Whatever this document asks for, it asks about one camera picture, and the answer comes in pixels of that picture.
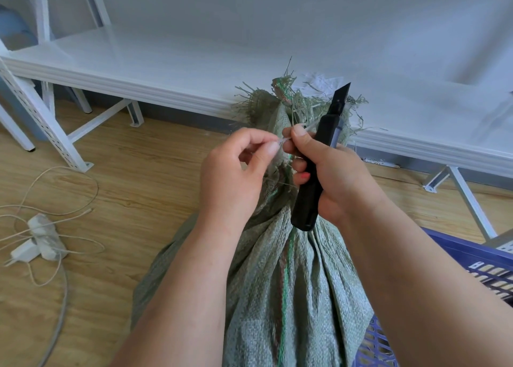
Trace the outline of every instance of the right hand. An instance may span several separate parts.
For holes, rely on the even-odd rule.
[[[354,201],[378,201],[383,192],[370,175],[365,163],[353,151],[342,144],[333,149],[313,139],[297,124],[283,130],[284,137],[291,137],[283,144],[286,153],[295,155],[292,168],[294,184],[300,186],[310,179],[305,172],[306,156],[317,167],[317,177],[324,191],[319,199],[319,215],[335,226],[341,223]]]

